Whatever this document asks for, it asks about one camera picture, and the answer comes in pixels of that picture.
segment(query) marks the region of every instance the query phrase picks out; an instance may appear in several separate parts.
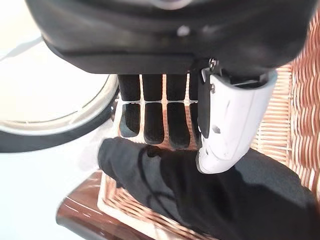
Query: white plastic part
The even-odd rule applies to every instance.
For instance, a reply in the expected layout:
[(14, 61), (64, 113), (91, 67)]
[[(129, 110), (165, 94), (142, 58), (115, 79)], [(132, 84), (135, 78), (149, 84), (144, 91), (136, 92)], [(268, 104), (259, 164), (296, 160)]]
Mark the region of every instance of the white plastic part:
[(208, 138), (201, 135), (197, 159), (200, 172), (225, 172), (248, 152), (275, 87), (276, 71), (267, 73), (265, 81), (263, 86), (244, 89), (210, 75), (214, 88), (210, 92), (210, 130)]

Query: black cloth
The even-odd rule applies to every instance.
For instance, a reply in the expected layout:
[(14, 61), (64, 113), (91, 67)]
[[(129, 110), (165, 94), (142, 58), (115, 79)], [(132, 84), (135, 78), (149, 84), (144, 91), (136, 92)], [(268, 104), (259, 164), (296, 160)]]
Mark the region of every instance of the black cloth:
[(220, 240), (319, 240), (311, 192), (277, 161), (250, 150), (230, 170), (198, 172), (196, 151), (105, 139), (100, 168), (140, 203)]

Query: metal rim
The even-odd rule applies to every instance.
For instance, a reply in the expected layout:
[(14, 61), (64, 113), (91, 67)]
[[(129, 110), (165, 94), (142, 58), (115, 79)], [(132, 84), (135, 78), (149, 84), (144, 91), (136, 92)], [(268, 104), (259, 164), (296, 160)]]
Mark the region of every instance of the metal rim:
[(54, 135), (71, 131), (98, 116), (113, 99), (117, 89), (118, 77), (110, 74), (97, 95), (78, 111), (48, 121), (0, 120), (0, 131), (25, 136)]

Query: brown wooden surface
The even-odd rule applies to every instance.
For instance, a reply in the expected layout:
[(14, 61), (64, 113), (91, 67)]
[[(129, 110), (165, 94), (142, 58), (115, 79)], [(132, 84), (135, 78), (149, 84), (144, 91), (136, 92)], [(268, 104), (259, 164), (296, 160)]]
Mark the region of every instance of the brown wooden surface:
[(97, 207), (101, 170), (93, 173), (61, 203), (56, 221), (88, 240), (151, 240)]

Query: wicker weave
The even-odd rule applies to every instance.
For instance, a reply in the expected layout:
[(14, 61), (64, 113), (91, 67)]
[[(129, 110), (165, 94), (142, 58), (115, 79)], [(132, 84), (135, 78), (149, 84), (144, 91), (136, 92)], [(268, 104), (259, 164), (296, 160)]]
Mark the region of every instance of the wicker weave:
[[(272, 99), (251, 147), (274, 158), (295, 171), (304, 186), (317, 197), (320, 206), (320, 9), (310, 23), (308, 38), (300, 56), (278, 69), (278, 81)], [(171, 148), (168, 142), (166, 76), (163, 76), (164, 142), (161, 148)], [(144, 143), (144, 101), (141, 94), (141, 126), (134, 142)], [(187, 125), (192, 131), (188, 87), (184, 100)], [(117, 107), (114, 135), (120, 135), (122, 103)], [(193, 134), (190, 149), (195, 148)], [(101, 180), (98, 207), (154, 239), (213, 239), (189, 230), (177, 222), (141, 205), (124, 189), (116, 189), (113, 179)]]

